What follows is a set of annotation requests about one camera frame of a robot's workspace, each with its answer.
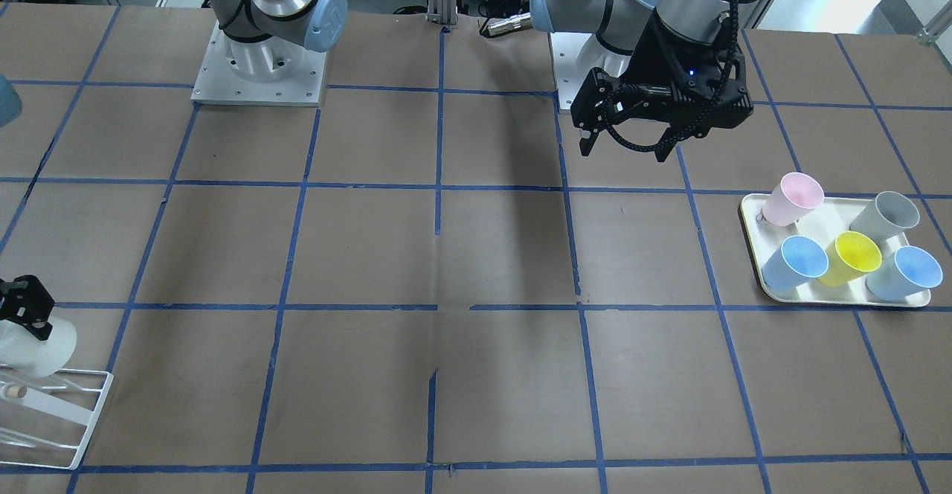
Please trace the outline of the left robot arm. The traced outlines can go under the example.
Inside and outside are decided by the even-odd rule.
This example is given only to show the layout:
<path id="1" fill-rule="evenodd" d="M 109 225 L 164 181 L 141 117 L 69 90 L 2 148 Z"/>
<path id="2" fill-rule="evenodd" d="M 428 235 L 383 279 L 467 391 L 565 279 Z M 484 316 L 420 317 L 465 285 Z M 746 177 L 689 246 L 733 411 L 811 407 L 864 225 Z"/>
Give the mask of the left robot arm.
<path id="1" fill-rule="evenodd" d="M 580 152 L 609 135 L 659 162 L 753 113 L 740 33 L 759 0 L 530 0 L 533 26 L 588 37 L 569 104 Z"/>

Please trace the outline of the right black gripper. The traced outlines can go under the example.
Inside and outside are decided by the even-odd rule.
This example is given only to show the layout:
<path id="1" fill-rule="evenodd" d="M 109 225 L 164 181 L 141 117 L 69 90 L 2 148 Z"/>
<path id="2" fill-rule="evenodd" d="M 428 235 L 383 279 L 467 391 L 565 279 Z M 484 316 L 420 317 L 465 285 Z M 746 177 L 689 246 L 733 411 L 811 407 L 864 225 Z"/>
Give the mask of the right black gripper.
<path id="1" fill-rule="evenodd" d="M 51 337 L 50 317 L 55 300 L 38 277 L 1 280 L 1 320 L 22 325 L 38 341 Z"/>

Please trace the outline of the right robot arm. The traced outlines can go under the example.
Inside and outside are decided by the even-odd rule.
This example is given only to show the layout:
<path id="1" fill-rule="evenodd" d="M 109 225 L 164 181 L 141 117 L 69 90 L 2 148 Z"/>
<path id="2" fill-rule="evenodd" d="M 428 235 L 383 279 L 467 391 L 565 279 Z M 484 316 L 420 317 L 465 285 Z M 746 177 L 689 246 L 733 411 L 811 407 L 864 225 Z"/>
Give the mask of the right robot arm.
<path id="1" fill-rule="evenodd" d="M 347 0 L 210 0 L 219 37 L 205 53 L 211 73 L 234 85 L 234 94 L 265 83 L 275 98 L 283 85 L 306 93 L 323 79 L 324 54 L 347 20 Z"/>

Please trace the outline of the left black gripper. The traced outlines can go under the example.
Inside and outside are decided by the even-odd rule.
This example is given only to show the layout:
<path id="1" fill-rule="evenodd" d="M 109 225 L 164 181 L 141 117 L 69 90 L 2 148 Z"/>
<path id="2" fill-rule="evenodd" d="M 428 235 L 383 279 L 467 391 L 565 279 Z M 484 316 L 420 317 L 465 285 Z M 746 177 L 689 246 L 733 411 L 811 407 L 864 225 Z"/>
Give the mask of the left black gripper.
<path id="1" fill-rule="evenodd" d="M 668 124 L 654 152 L 664 163 L 677 144 L 733 129 L 753 113 L 738 29 L 727 10 L 715 19 L 713 43 L 681 39 L 653 15 L 621 77 L 604 69 L 585 75 L 570 107 L 589 156 L 600 132 L 638 118 Z"/>

